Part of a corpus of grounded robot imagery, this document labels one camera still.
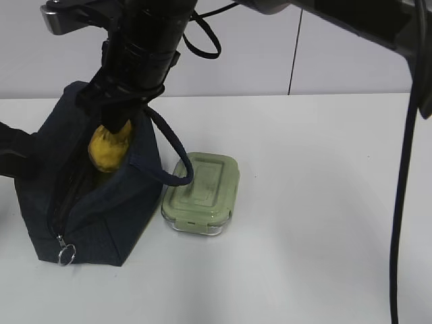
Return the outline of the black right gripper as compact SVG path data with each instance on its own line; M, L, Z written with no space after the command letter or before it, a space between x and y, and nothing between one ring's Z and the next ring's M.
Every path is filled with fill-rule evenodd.
M124 1L103 45L102 66L78 92L77 105L101 107L101 124L118 134L131 121L141 129L146 101L163 89L195 1Z

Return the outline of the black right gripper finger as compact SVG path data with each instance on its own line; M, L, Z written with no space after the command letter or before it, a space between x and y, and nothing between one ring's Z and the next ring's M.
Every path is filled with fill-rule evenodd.
M33 178L38 172L36 137L1 122L1 175Z

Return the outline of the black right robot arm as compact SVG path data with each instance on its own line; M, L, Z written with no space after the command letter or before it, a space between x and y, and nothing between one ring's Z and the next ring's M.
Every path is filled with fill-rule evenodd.
M332 24L386 47L408 62L412 88L406 129L417 115L431 116L431 10L425 1L297 1L296 5ZM104 28L102 66L77 102L99 107L103 125L116 133L126 118L160 94L178 60L189 22L210 27L195 1L79 1L80 21Z

